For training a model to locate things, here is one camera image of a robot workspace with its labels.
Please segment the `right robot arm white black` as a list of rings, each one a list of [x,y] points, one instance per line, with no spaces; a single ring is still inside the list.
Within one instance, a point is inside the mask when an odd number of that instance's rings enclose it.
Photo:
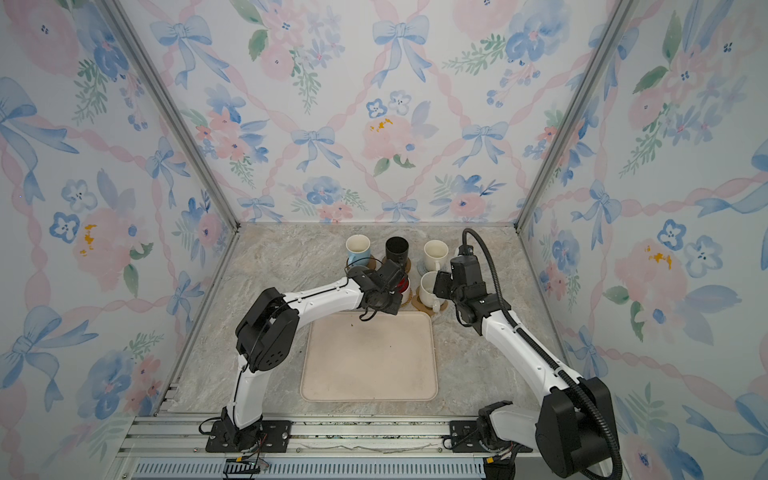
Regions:
[[[511,401],[481,408],[475,433],[483,447],[510,454],[536,451],[561,478],[579,473],[596,479],[595,470],[603,462],[611,464],[609,478],[622,478],[615,415],[602,381],[585,379],[555,358],[483,281],[440,271],[433,291],[454,304],[462,324],[501,352],[537,398],[536,411]]]

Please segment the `cream mug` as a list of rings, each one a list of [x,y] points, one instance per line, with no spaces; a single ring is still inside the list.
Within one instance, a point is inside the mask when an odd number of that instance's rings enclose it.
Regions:
[[[445,271],[448,268],[448,245],[441,240],[429,240],[423,247],[423,264],[426,272]]]

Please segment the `matte brown wooden coaster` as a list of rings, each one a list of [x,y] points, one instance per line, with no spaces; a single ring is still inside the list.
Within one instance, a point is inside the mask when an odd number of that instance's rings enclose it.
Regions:
[[[369,269],[369,270],[375,270],[376,269],[376,263],[377,260],[374,257],[371,256],[365,256],[360,258],[353,258],[352,260],[348,260],[345,265],[345,270],[349,271],[354,268],[363,268],[363,269]]]

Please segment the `black mug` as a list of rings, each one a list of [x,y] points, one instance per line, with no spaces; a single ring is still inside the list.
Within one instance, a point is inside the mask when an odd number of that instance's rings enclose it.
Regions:
[[[388,261],[393,261],[405,269],[409,261],[409,248],[405,238],[393,236],[385,242],[385,256]]]

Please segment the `red interior white mug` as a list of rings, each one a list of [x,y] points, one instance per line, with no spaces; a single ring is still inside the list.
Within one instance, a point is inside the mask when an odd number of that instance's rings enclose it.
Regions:
[[[400,305],[406,305],[412,296],[410,280],[408,276],[405,276],[397,285],[398,292],[401,294]]]

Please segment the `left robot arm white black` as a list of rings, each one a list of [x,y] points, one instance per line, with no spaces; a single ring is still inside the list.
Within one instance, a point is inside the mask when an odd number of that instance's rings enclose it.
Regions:
[[[301,292],[261,292],[235,330],[238,375],[232,400],[207,433],[208,453],[251,451],[265,437],[263,402],[272,370],[286,360],[297,331],[343,311],[362,309],[362,321],[396,315],[406,273],[388,260],[376,270],[352,266],[343,278]]]

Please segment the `white and blue mug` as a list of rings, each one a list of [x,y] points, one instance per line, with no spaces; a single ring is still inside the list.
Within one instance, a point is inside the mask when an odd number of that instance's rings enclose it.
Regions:
[[[366,267],[371,261],[371,241],[363,234],[351,235],[347,238],[345,247],[347,250],[346,266]]]

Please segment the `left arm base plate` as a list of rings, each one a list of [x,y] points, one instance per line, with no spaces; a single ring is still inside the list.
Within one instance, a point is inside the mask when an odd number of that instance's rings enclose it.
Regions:
[[[250,426],[235,427],[231,420],[214,422],[205,447],[207,453],[285,453],[292,422],[257,420]]]

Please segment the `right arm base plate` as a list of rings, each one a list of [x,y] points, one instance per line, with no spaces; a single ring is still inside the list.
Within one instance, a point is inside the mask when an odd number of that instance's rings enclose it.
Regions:
[[[527,446],[501,439],[488,420],[452,420],[449,434],[443,438],[443,448],[453,453],[482,453],[500,456],[516,450],[518,453],[532,453]]]

